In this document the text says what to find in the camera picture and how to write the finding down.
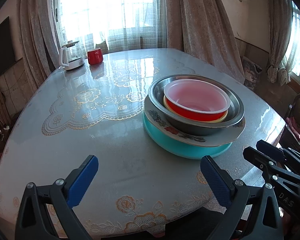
pink cushion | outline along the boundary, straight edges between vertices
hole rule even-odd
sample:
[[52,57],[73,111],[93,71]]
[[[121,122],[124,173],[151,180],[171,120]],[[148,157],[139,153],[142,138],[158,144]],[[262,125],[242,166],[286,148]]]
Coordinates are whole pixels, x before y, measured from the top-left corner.
[[286,122],[290,128],[290,130],[293,132],[294,136],[300,140],[300,127],[297,124],[296,120],[294,119],[294,117],[287,117],[286,118]]

table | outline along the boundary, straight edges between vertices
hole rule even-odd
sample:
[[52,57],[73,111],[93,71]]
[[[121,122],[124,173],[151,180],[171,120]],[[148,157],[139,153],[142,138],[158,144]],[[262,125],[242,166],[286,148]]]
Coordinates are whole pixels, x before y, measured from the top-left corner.
[[[197,58],[175,49],[111,53],[100,65],[56,70],[21,113],[0,162],[0,217],[15,223],[28,182],[52,184],[85,158],[99,170],[74,212],[94,239],[141,230],[164,231],[169,221],[213,199],[200,161],[177,157],[154,143],[143,128],[143,100],[151,83],[171,74],[200,74],[239,95],[246,127],[215,158],[233,179],[252,165],[242,151],[260,139],[273,142],[284,120],[261,98]],[[53,206],[52,221],[63,230]]]

glass kettle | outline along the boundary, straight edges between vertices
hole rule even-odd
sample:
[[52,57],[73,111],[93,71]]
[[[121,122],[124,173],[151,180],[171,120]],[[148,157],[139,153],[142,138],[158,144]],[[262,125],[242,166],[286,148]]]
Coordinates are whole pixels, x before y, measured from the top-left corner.
[[84,64],[79,41],[68,41],[59,50],[59,64],[66,70],[74,69]]

stainless steel bowl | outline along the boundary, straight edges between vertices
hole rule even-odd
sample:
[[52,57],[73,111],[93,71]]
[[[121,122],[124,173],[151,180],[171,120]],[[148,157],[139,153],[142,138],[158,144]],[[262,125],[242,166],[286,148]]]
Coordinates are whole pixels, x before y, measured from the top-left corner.
[[[205,123],[205,122],[198,122],[187,119],[185,117],[179,116],[177,114],[172,113],[168,109],[164,107],[163,104],[163,96],[164,96],[164,87],[178,79],[197,79],[209,82],[217,87],[221,88],[224,92],[227,93],[231,100],[231,105],[228,109],[228,115],[223,122],[220,123]],[[219,131],[220,129],[235,125],[239,123],[244,114],[244,107],[241,99],[238,97],[236,93],[234,93],[230,88],[226,87],[225,85],[202,76],[197,75],[171,75],[167,77],[163,77],[158,79],[157,81],[153,82],[149,88],[149,98],[154,106],[163,112],[166,116],[168,121],[180,131],[183,131],[188,134],[192,135],[208,135]]]

red mug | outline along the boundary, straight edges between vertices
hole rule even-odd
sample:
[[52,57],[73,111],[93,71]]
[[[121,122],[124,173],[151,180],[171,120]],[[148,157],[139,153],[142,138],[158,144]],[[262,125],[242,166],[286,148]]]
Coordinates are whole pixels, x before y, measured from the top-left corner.
[[88,50],[88,62],[90,65],[100,64],[103,61],[101,48]]

